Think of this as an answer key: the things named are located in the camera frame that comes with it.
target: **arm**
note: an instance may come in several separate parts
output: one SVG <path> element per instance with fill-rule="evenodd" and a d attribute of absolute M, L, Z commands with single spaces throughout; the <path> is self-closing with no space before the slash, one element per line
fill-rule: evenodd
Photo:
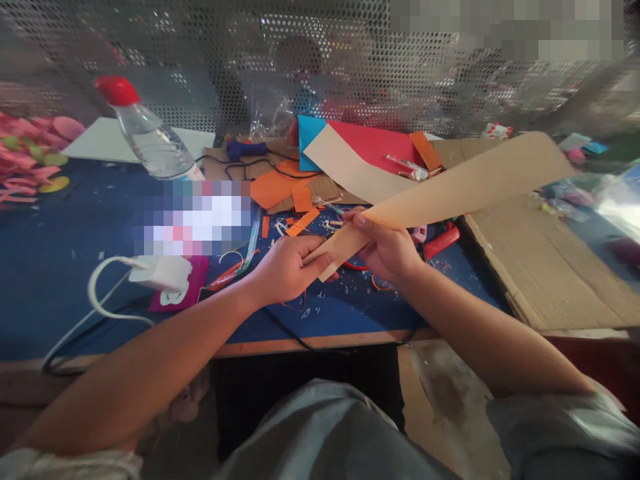
<path fill-rule="evenodd" d="M 396 286 L 494 394 L 593 391 L 540 334 L 422 262 L 406 230 L 385 229 L 361 211 L 344 218 L 372 240 L 361 251 L 367 266 Z"/>
<path fill-rule="evenodd" d="M 58 455 L 135 446 L 137 435 L 256 310 L 296 298 L 332 261 L 303 266 L 321 237 L 282 238 L 254 272 L 162 322 L 82 375 L 15 447 Z"/>

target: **white charger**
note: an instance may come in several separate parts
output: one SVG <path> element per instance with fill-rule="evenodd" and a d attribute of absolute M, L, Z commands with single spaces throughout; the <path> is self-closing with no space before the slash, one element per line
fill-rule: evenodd
<path fill-rule="evenodd" d="M 179 255 L 140 255 L 135 257 L 129 281 L 164 292 L 186 293 L 189 289 L 189 274 L 193 269 L 191 263 Z"/>

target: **charging cable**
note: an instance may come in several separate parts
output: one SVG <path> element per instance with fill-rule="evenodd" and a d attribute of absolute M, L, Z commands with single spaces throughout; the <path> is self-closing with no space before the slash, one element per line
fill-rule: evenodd
<path fill-rule="evenodd" d="M 68 340 L 71 338 L 71 336 L 77 332 L 80 327 L 82 327 L 87 320 L 89 320 L 89 318 L 91 318 L 91 316 L 95 313 L 98 312 L 100 314 L 102 314 L 104 317 L 108 317 L 108 318 L 113 318 L 113 319 L 122 319 L 122 320 L 140 320 L 145 322 L 146 324 L 148 324 L 150 327 L 155 326 L 154 322 L 152 322 L 151 320 L 149 320 L 148 318 L 145 317 L 139 317 L 137 315 L 118 315 L 116 313 L 111 313 L 107 310 L 105 310 L 102 305 L 104 304 L 104 302 L 106 302 L 107 300 L 109 300 L 109 298 L 112 296 L 113 292 L 116 291 L 116 289 L 122 285 L 122 283 L 128 278 L 129 274 L 131 273 L 131 269 L 128 270 L 124 276 L 122 278 L 120 278 L 120 280 L 118 280 L 118 282 L 113 286 L 113 288 L 108 292 L 108 294 L 106 294 L 104 296 L 104 298 L 102 298 L 102 300 L 98 301 L 96 293 L 95 293 L 95 285 L 97 283 L 98 280 L 98 276 L 100 276 L 100 273 L 102 273 L 102 270 L 105 269 L 105 267 L 114 262 L 114 261 L 120 261 L 130 267 L 136 267 L 136 268 L 142 268 L 142 269 L 146 269 L 147 265 L 139 262 L 135 259 L 131 259 L 128 257 L 112 257 L 112 258 L 108 258 L 106 260 L 104 260 L 103 262 L 101 262 L 100 264 L 98 264 L 98 266 L 95 268 L 95 270 L 93 270 L 91 276 L 89 277 L 89 283 L 87 284 L 87 294 L 89 296 L 89 302 L 91 303 L 91 306 L 93 307 L 93 309 L 86 314 L 82 320 L 80 320 L 78 323 L 76 323 L 68 332 L 66 332 L 66 334 L 64 334 L 64 336 L 58 340 L 58 342 L 53 346 L 53 348 L 51 350 L 49 350 L 49 352 L 45 355 L 44 359 L 42 360 L 42 363 L 40 364 L 40 372 L 43 373 L 45 370 L 46 365 L 51 362 L 52 358 L 54 358 L 56 356 L 56 354 L 58 353 L 58 351 L 60 350 L 60 348 L 62 348 L 62 346 L 64 344 L 66 344 L 66 342 L 68 342 Z"/>

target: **hand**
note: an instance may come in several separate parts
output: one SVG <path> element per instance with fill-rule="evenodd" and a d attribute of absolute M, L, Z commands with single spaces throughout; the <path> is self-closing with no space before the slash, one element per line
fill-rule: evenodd
<path fill-rule="evenodd" d="M 327 252 L 304 266 L 303 259 L 324 242 L 318 235 L 280 237 L 245 279 L 249 295 L 258 308 L 293 300 L 331 264 L 335 255 Z M 334 273 L 329 281 L 338 278 Z"/>
<path fill-rule="evenodd" d="M 410 279 L 425 267 L 415 250 L 413 240 L 406 229 L 390 230 L 362 216 L 363 207 L 356 207 L 343 215 L 345 222 L 353 225 L 371 241 L 360 250 L 359 256 L 369 270 L 396 287 L 403 279 Z"/>

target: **floor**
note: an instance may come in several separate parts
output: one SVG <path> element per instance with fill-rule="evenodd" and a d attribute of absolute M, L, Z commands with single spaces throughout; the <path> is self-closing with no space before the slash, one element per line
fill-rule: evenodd
<path fill-rule="evenodd" d="M 398 348 L 404 415 L 409 438 L 464 480 L 507 479 L 509 466 L 484 412 L 490 394 L 480 379 L 440 340 Z M 34 372 L 0 374 L 0 451 L 38 413 L 7 403 L 48 403 L 69 381 Z M 208 479 L 216 460 L 214 392 L 198 418 L 164 432 L 145 446 L 144 480 Z"/>

